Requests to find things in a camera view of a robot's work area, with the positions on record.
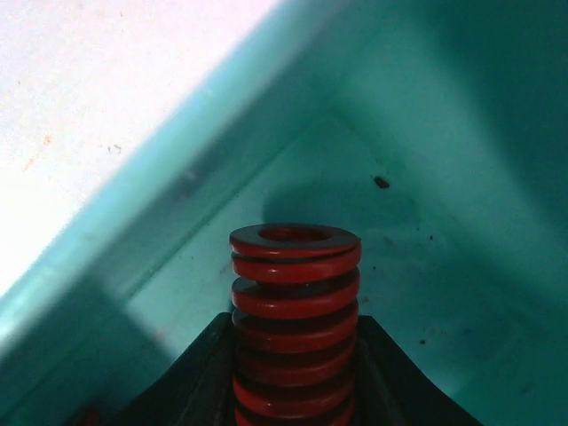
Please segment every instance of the teal container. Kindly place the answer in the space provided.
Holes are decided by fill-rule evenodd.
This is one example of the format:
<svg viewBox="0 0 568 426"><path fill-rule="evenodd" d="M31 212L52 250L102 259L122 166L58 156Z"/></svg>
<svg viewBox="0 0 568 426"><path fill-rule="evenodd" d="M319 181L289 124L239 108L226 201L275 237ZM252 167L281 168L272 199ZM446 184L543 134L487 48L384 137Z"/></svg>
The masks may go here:
<svg viewBox="0 0 568 426"><path fill-rule="evenodd" d="M362 238L361 312L483 424L568 424L566 16L285 2L0 299L0 423L116 412L287 221Z"/></svg>

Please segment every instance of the white surface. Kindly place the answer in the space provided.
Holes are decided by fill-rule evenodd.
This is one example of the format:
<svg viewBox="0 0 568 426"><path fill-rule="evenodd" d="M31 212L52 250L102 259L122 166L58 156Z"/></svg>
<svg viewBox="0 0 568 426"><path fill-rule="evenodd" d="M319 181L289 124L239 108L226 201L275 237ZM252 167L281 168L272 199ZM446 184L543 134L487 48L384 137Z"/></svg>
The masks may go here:
<svg viewBox="0 0 568 426"><path fill-rule="evenodd" d="M0 2L0 295L279 1Z"/></svg>

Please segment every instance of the black base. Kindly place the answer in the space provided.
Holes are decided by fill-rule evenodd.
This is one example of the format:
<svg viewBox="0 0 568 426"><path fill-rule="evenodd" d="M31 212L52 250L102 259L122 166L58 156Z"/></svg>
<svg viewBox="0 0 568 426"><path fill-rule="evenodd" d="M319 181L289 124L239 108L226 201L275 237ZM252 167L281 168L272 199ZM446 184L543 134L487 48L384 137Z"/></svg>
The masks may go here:
<svg viewBox="0 0 568 426"><path fill-rule="evenodd" d="M231 315L221 313L106 426L234 426L234 345ZM359 317L354 364L354 426L481 424L438 389L372 317Z"/></svg>

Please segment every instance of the red spring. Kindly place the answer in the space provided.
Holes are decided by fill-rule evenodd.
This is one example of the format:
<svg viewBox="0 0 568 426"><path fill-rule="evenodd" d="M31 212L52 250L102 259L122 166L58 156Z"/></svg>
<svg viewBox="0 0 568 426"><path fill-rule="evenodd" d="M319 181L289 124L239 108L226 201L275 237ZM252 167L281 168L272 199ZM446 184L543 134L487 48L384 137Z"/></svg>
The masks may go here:
<svg viewBox="0 0 568 426"><path fill-rule="evenodd" d="M353 411L351 358L361 244L342 229L256 225L231 233L233 388L239 426L343 426Z"/></svg>

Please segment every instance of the coil spring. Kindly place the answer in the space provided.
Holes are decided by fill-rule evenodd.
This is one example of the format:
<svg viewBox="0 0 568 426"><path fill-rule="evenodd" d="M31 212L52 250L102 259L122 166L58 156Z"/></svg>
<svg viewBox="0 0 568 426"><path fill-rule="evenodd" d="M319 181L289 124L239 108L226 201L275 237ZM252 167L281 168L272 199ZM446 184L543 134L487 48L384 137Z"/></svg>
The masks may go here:
<svg viewBox="0 0 568 426"><path fill-rule="evenodd" d="M320 225L231 233L239 426L349 423L359 315L358 237Z"/></svg>

